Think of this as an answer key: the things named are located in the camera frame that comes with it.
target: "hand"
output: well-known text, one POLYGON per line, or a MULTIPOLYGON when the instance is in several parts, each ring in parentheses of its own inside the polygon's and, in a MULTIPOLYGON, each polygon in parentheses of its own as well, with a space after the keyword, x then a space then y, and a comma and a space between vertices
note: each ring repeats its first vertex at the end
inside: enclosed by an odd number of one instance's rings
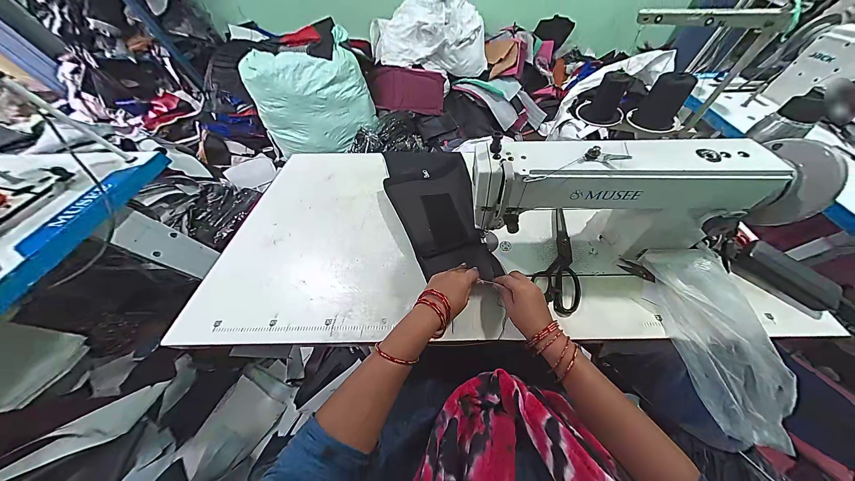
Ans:
POLYGON ((469 303, 469 293, 472 292, 472 285, 478 280, 478 276, 477 267, 467 269, 466 264, 460 264, 454 269, 434 274, 427 282, 426 288, 436 289, 448 298, 453 319, 469 303))
POLYGON ((496 289, 502 296, 504 309, 523 336, 530 339, 552 322, 552 314, 543 291, 519 270, 496 277, 496 289))

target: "black fabric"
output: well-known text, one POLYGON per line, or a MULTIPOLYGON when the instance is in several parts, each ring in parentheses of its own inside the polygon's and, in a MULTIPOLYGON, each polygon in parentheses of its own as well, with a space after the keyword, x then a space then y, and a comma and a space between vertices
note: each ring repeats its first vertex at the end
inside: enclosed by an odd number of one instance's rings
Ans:
POLYGON ((335 41, 333 40, 333 27, 335 26, 333 17, 316 21, 312 26, 318 32, 318 35, 321 36, 321 41, 309 44, 309 47, 306 48, 306 53, 311 56, 333 60, 333 46, 335 45, 335 41))
POLYGON ((239 378, 240 369, 197 371, 196 381, 186 394, 163 414, 161 425, 169 428, 180 446, 196 436, 222 396, 239 378))
POLYGON ((541 40, 553 40, 555 42, 553 51, 558 51, 573 32, 575 26, 576 24, 571 19, 555 15, 551 19, 539 21, 534 29, 534 36, 541 40))
POLYGON ((250 40, 230 40, 214 51, 205 71, 205 90, 210 92, 205 111, 232 114, 234 106, 224 97, 231 94, 245 104, 253 105, 250 93, 240 79, 238 62, 253 49, 262 49, 263 44, 250 40))
POLYGON ((14 481, 119 481, 133 466, 133 455, 142 439, 145 423, 94 448, 74 453, 12 478, 14 481))
POLYGON ((294 395, 297 409, 309 402, 357 359, 365 359, 360 349, 341 346, 315 347, 304 366, 305 377, 294 395))
POLYGON ((448 112, 441 116, 421 116, 416 121, 416 131, 424 139, 425 145, 441 149, 444 145, 461 140, 457 122, 448 112))
POLYGON ((386 152, 383 157, 389 172, 383 187, 426 280, 461 263, 477 267, 482 279, 504 274, 475 228, 472 181, 459 153, 386 152))
POLYGON ((478 139, 502 132, 501 126, 486 105, 480 105, 459 90, 445 96, 443 111, 448 112, 460 127, 461 138, 478 139))

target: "green wall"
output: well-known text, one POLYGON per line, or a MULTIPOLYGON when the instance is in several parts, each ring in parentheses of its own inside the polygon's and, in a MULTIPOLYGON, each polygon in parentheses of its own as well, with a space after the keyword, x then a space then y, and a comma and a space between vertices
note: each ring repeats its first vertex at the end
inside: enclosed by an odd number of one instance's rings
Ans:
MULTIPOLYGON (((296 30, 331 15, 354 38, 367 39, 369 23, 377 17, 389 18, 401 0, 196 0, 205 7, 221 31, 227 23, 253 20, 274 33, 296 30)), ((576 22, 568 40, 583 50, 592 48, 602 55, 618 49, 629 52, 645 41, 661 45, 672 27, 643 27, 635 23, 642 8, 683 8, 689 0, 469 0, 481 16, 488 32, 513 22, 534 29, 541 18, 558 13, 576 22)))

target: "red and black patterned scarf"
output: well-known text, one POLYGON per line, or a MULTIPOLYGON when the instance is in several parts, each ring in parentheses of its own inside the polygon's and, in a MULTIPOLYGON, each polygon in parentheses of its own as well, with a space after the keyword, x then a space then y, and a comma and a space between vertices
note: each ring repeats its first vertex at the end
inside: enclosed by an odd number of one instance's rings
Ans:
POLYGON ((416 481, 513 481, 516 422, 553 479, 616 479, 608 451, 558 393, 529 388, 502 369, 454 390, 436 418, 416 481))

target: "bangle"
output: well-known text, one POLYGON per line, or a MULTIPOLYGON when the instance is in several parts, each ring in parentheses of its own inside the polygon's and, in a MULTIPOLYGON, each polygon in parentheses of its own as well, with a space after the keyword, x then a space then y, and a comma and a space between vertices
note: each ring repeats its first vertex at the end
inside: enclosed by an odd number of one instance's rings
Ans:
POLYGON ((559 338, 559 337, 561 337, 561 332, 557 332, 557 333, 555 334, 555 337, 553 337, 552 339, 550 339, 550 340, 549 340, 549 342, 547 342, 543 347, 541 347, 540 349, 538 349, 538 350, 537 350, 537 352, 536 352, 536 353, 534 353, 534 355, 535 355, 535 356, 537 356, 537 355, 540 355, 541 353, 543 353, 543 352, 546 350, 546 348, 547 348, 547 347, 549 347, 553 342, 555 342, 555 340, 556 340, 557 338, 559 338))
POLYGON ((433 336, 431 336, 431 339, 439 339, 445 334, 445 329, 448 327, 442 310, 439 308, 439 305, 437 303, 427 298, 417 300, 416 306, 418 306, 419 304, 430 306, 430 308, 433 309, 434 312, 436 312, 436 315, 439 316, 439 328, 436 330, 436 332, 433 333, 433 336))
POLYGON ((568 347, 570 347, 570 338, 569 337, 567 338, 567 341, 564 343, 564 350, 561 351, 561 357, 559 357, 558 360, 555 361, 555 364, 552 365, 551 371, 555 371, 555 368, 558 367, 559 365, 561 365, 561 361, 564 360, 564 355, 567 353, 568 347))
POLYGON ((426 295, 432 295, 439 299, 439 302, 442 302, 442 305, 445 307, 445 318, 451 320, 451 303, 448 301, 448 298, 445 297, 445 294, 442 294, 436 289, 425 289, 422 292, 422 295, 419 296, 419 299, 423 298, 426 295))
POLYGON ((380 355, 380 357, 381 357, 381 358, 383 358, 383 359, 385 359, 385 360, 387 360, 387 361, 391 361, 391 362, 393 362, 393 363, 395 363, 395 364, 400 364, 400 365, 413 365, 413 364, 415 364, 415 363, 419 362, 419 358, 417 358, 417 357, 416 357, 416 360, 408 361, 408 360, 398 359, 398 358, 396 358, 396 357, 390 356, 389 354, 384 353, 383 351, 381 351, 381 350, 380 350, 380 343, 379 343, 379 342, 378 342, 378 343, 376 343, 376 344, 374 345, 374 351, 375 351, 376 353, 378 353, 378 354, 380 355))
POLYGON ((573 350, 573 357, 570 358, 570 364, 567 365, 567 369, 564 370, 564 374, 561 375, 560 381, 563 383, 564 378, 570 374, 570 370, 573 369, 573 364, 576 362, 576 355, 579 353, 579 344, 573 343, 575 349, 573 350))
POLYGON ((539 342, 543 341, 551 332, 558 329, 558 321, 552 321, 545 328, 541 329, 540 332, 532 336, 532 338, 526 342, 526 347, 529 349, 537 346, 539 342))

